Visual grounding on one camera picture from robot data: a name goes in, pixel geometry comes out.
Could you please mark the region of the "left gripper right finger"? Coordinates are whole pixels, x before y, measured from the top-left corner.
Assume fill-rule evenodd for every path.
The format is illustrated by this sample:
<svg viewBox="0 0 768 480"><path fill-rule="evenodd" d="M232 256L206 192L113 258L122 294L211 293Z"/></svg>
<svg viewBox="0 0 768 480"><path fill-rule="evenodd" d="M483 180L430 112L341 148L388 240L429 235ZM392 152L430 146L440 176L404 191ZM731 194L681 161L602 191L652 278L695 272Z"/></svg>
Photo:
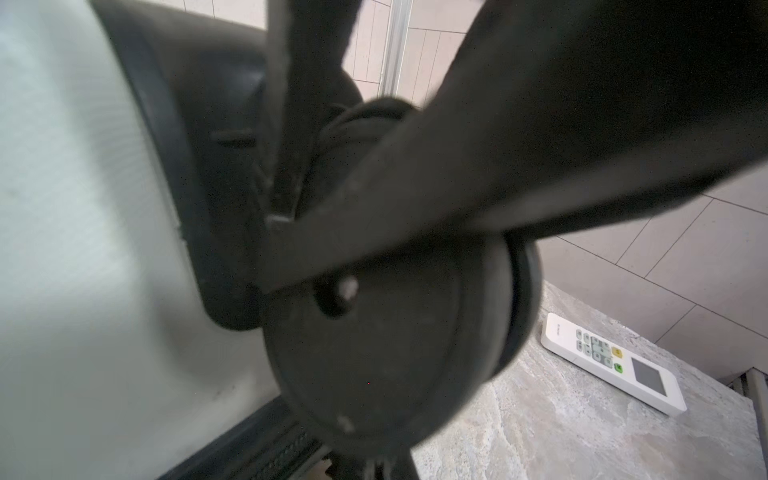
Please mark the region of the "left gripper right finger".
<svg viewBox="0 0 768 480"><path fill-rule="evenodd" d="M767 156L763 1L488 1L428 106L254 238L272 292L448 232L542 238L683 201Z"/></svg>

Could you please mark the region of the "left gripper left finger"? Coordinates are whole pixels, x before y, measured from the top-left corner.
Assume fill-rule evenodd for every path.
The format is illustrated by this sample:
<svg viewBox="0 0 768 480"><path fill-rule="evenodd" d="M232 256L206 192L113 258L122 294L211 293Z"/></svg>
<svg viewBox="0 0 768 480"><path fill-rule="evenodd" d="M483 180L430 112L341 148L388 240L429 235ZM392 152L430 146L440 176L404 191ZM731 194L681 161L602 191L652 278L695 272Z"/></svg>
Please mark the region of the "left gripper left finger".
<svg viewBox="0 0 768 480"><path fill-rule="evenodd" d="M263 212L294 220L325 103L359 1L269 1L263 97Z"/></svg>

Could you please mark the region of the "black white suitcase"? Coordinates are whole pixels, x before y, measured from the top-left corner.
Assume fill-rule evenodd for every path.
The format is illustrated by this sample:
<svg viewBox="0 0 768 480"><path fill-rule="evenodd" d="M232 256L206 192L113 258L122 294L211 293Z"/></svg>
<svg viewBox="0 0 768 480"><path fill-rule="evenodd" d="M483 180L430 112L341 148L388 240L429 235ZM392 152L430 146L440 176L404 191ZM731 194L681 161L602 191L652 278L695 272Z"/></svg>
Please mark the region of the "black white suitcase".
<svg viewBox="0 0 768 480"><path fill-rule="evenodd" d="M263 212L265 30L149 5L204 48L185 120L152 50L122 59L88 1L1 5L1 475L150 477L268 394L254 238ZM365 258L411 299L446 285L446 347L418 350L351 407L322 369L331 424L375 452L447 424L491 372L512 277L504 233L448 232Z"/></svg>

